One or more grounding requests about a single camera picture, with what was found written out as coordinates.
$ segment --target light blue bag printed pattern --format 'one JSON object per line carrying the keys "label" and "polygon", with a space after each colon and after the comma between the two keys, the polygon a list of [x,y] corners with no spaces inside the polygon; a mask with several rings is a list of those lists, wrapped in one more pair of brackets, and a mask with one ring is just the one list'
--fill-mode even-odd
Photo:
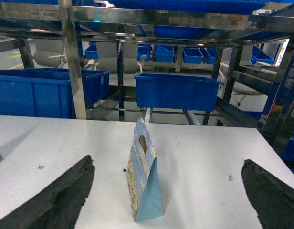
{"label": "light blue bag printed pattern", "polygon": [[134,129],[126,176],[134,221],[162,216],[157,157],[142,118],[139,118]]}

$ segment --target blue storage crate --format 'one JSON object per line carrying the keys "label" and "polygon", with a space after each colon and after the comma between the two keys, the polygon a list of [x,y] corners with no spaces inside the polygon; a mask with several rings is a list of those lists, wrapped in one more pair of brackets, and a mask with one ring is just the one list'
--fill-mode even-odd
{"label": "blue storage crate", "polygon": [[252,53],[252,64],[256,63],[257,61],[260,62],[264,62],[264,63],[268,63],[268,64],[273,64],[274,63],[274,59],[271,58],[270,56],[268,56],[267,54],[263,53],[263,52],[254,52]]}
{"label": "blue storage crate", "polygon": [[157,45],[155,48],[156,62],[173,63],[175,51],[172,46]]}
{"label": "blue storage crate", "polygon": [[151,50],[151,45],[150,44],[140,44],[138,46],[137,50],[137,61],[141,61],[141,56],[147,56],[144,61],[149,61],[150,59],[150,50]]}
{"label": "blue storage crate", "polygon": [[136,79],[136,103],[140,107],[213,111],[221,82],[213,79],[142,73]]}
{"label": "blue storage crate", "polygon": [[216,56],[217,56],[217,49],[202,48],[201,52],[202,52],[207,64],[215,64]]}
{"label": "blue storage crate", "polygon": [[[0,115],[75,118],[68,70],[0,70]],[[99,100],[109,72],[83,71],[84,97],[90,106]]]}
{"label": "blue storage crate", "polygon": [[88,59],[98,59],[98,52],[96,44],[90,45],[84,52],[84,55]]}
{"label": "blue storage crate", "polygon": [[182,55],[184,63],[202,63],[203,60],[199,48],[184,48]]}
{"label": "blue storage crate", "polygon": [[203,29],[203,28],[191,28],[191,27],[178,27],[178,26],[155,26],[155,33],[157,37],[161,38],[182,38],[182,39],[193,39],[199,35],[204,37],[214,30]]}
{"label": "blue storage crate", "polygon": [[248,14],[265,6],[264,0],[109,0],[118,8]]}
{"label": "blue storage crate", "polygon": [[[65,73],[69,77],[68,69],[61,68],[32,68],[32,69],[21,69],[20,71],[46,71],[53,74]],[[84,99],[85,103],[89,107],[99,100],[105,98],[109,93],[109,71],[94,71],[94,70],[83,70],[83,86],[84,86]]]}

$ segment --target white chair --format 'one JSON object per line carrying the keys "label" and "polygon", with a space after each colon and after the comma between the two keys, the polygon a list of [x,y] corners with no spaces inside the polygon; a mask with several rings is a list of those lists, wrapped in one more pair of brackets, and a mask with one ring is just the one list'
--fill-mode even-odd
{"label": "white chair", "polygon": [[33,58],[37,64],[52,68],[63,68],[67,63],[64,55],[64,41],[35,39],[35,45],[36,52]]}

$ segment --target metal shelving rack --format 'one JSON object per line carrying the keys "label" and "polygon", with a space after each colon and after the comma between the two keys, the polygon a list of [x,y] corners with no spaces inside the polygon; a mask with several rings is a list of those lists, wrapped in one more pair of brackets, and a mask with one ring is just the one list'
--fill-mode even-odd
{"label": "metal shelving rack", "polygon": [[[120,120],[123,119],[123,101],[131,100],[135,91],[134,88],[123,86],[123,43],[217,48],[217,60],[211,73],[213,79],[218,77],[223,49],[232,47],[223,96],[218,98],[215,109],[220,114],[218,125],[258,128],[275,151],[279,155],[283,153],[294,130],[294,4],[269,3],[267,9],[278,11],[273,16],[257,16],[77,7],[72,6],[71,0],[58,2],[59,5],[0,2],[0,35],[18,39],[17,45],[25,67],[33,67],[27,38],[64,39],[77,118],[99,118],[107,114],[109,108],[119,104]],[[155,25],[206,28],[213,32],[194,40],[168,39],[156,36]],[[259,35],[260,38],[252,39],[253,35]],[[279,68],[240,65],[245,45],[284,38],[290,38],[290,41]],[[117,43],[117,92],[91,111],[84,103],[81,41]],[[269,95],[267,104],[271,107],[270,112],[264,111],[261,119],[257,120],[230,105],[235,81]],[[277,103],[279,99],[283,99],[283,105]],[[204,125],[207,125],[209,115],[205,113]]]}

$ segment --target white tabletop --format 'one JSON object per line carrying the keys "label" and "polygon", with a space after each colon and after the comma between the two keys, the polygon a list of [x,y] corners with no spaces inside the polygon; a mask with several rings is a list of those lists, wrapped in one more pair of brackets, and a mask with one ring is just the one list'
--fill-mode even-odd
{"label": "white tabletop", "polygon": [[96,167],[77,229],[262,228],[241,177],[251,159],[294,188],[256,129],[148,124],[164,216],[134,222],[126,173],[135,123],[0,116],[0,218],[87,154]]}

